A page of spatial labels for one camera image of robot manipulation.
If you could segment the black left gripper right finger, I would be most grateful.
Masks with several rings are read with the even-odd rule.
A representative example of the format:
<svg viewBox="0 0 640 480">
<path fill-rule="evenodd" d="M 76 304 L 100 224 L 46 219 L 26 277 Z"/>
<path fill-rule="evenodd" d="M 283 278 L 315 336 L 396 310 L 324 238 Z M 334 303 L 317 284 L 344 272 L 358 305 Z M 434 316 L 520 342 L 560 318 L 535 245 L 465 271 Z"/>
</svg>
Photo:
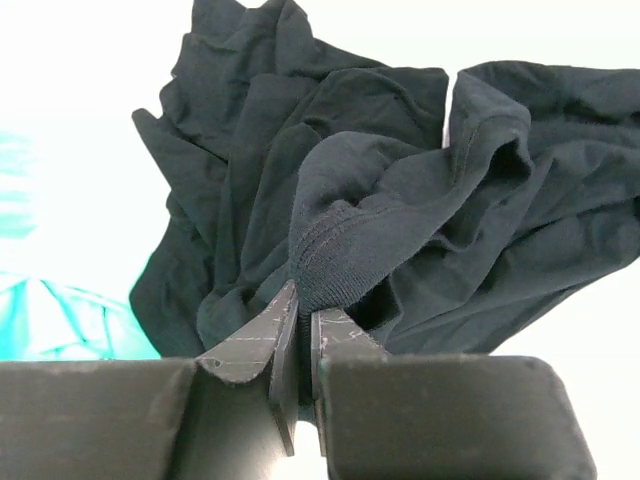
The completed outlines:
<svg viewBox="0 0 640 480">
<path fill-rule="evenodd" d="M 390 354 L 341 309 L 326 309 L 311 315 L 311 380 L 315 422 L 320 452 L 327 454 L 325 401 L 321 386 L 322 362 L 333 359 L 386 360 Z"/>
</svg>

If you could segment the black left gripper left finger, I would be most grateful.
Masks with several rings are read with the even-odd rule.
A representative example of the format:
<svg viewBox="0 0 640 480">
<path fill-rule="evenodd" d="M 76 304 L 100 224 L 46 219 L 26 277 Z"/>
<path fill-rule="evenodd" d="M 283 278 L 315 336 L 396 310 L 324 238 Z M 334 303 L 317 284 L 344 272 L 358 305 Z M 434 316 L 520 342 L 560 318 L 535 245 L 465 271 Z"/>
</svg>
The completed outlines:
<svg viewBox="0 0 640 480">
<path fill-rule="evenodd" d="M 214 433 L 237 453 L 272 444 L 277 456 L 294 454 L 298 418 L 298 298 L 287 281 L 268 306 L 211 350 L 198 366 L 215 383 L 207 407 Z"/>
</svg>

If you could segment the black t shirt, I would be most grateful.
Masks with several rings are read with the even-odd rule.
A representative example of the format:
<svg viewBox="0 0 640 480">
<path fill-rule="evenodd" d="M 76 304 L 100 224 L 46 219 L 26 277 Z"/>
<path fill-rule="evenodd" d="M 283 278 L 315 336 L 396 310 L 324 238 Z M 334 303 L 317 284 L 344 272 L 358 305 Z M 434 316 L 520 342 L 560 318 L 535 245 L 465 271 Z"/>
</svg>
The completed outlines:
<svg viewBox="0 0 640 480">
<path fill-rule="evenodd" d="M 292 1 L 198 1 L 162 114 L 169 223 L 131 290 L 193 357 L 293 282 L 395 354 L 488 353 L 639 255 L 639 73 L 393 68 Z"/>
</svg>

